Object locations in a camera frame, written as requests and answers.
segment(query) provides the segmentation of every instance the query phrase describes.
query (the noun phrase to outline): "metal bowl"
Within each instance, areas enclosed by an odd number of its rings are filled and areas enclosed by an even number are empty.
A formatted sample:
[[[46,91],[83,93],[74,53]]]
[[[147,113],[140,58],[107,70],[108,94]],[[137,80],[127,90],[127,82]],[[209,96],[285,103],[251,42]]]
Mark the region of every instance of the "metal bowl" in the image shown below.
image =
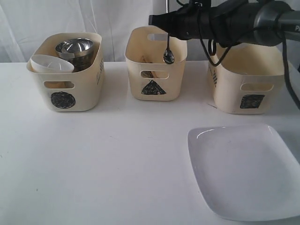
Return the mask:
[[[86,38],[70,39],[57,45],[55,51],[64,60],[80,58],[94,52],[94,43]]]

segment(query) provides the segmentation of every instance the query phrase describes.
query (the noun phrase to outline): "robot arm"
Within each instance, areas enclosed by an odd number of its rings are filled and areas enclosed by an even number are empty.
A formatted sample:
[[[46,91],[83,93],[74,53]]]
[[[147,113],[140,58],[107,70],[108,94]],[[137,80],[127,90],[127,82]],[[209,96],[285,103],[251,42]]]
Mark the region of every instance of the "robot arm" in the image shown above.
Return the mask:
[[[190,0],[178,11],[151,15],[149,25],[181,40],[199,39],[201,33],[203,39],[223,47],[239,37],[236,45],[275,46],[282,42],[281,32],[287,39],[300,41],[300,11],[274,0],[228,0],[217,7],[211,7],[211,0]]]

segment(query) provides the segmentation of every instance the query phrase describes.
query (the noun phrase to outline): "black triangle symbol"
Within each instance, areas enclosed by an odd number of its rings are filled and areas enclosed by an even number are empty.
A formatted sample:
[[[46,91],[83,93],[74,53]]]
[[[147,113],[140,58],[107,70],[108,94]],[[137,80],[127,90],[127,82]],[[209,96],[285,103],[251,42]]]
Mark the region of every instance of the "black triangle symbol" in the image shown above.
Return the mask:
[[[166,92],[156,83],[155,81],[150,81],[146,87],[142,90],[143,95],[165,95]]]

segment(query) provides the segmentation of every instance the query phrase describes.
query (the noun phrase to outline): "basket handle hole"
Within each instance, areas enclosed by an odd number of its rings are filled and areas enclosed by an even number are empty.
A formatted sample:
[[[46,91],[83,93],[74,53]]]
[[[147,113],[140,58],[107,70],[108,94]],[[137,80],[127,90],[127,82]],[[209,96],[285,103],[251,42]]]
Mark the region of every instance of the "basket handle hole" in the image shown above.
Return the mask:
[[[271,91],[273,88],[272,83],[245,83],[240,89],[243,91]]]
[[[166,41],[168,38],[167,34],[149,34],[148,40],[149,41]]]
[[[168,79],[169,73],[166,71],[142,71],[141,77],[149,79]]]
[[[44,86],[48,89],[72,89],[75,87],[70,81],[46,81]]]

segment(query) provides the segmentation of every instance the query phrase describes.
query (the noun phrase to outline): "stainless steel bowl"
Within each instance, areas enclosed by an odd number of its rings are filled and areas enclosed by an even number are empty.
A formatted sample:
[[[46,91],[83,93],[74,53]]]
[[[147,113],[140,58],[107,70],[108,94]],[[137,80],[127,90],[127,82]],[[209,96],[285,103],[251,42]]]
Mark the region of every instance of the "stainless steel bowl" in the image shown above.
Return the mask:
[[[85,38],[64,41],[55,47],[58,56],[75,66],[75,71],[87,69],[92,64],[94,43]]]

